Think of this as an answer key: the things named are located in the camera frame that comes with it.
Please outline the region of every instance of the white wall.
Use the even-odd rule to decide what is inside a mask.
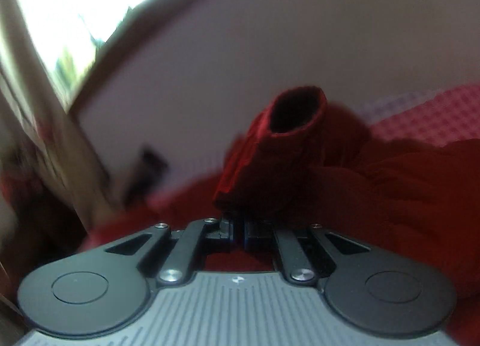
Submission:
[[[111,171],[144,143],[182,163],[225,149],[279,91],[350,106],[480,80],[480,0],[201,0],[80,114]]]

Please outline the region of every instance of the pink checkered fabric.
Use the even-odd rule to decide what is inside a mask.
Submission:
[[[394,114],[403,113],[408,109],[421,105],[442,91],[440,89],[417,90],[381,97],[373,102],[366,103],[354,111],[368,126],[372,126],[386,118],[392,117]]]
[[[418,106],[382,119],[371,130],[384,140],[413,138],[436,146],[480,138],[480,85],[440,92]]]

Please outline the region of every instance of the black circular pad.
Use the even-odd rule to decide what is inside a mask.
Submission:
[[[422,284],[407,273],[380,272],[367,280],[367,290],[375,298],[387,303],[408,303],[422,292]]]
[[[108,288],[109,282],[100,274],[73,272],[59,277],[52,285],[52,292],[64,303],[87,304],[105,295]]]
[[[455,288],[440,272],[377,248],[339,257],[325,298],[353,325],[388,337],[437,329],[457,300]]]
[[[95,250],[30,273],[18,291],[22,312],[49,333],[86,336],[126,323],[145,305],[150,288],[128,256]]]

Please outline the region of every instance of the red cloth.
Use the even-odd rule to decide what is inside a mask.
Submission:
[[[479,155],[480,140],[443,148],[378,140],[346,109],[327,106],[320,89],[297,88],[253,121],[221,177],[171,197],[155,221],[176,228],[214,214],[211,198],[219,182],[214,201],[220,209],[246,208],[292,226],[320,223],[433,265],[452,279],[460,297],[468,297],[480,292]],[[267,266],[241,255],[212,257],[208,266]],[[469,312],[462,309],[451,332],[464,344],[476,344],[473,331],[465,332],[459,321]]]

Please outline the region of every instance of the sock opening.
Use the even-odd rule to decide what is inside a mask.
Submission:
[[[281,95],[270,115],[270,130],[287,133],[308,124],[318,111],[317,88],[300,88]]]

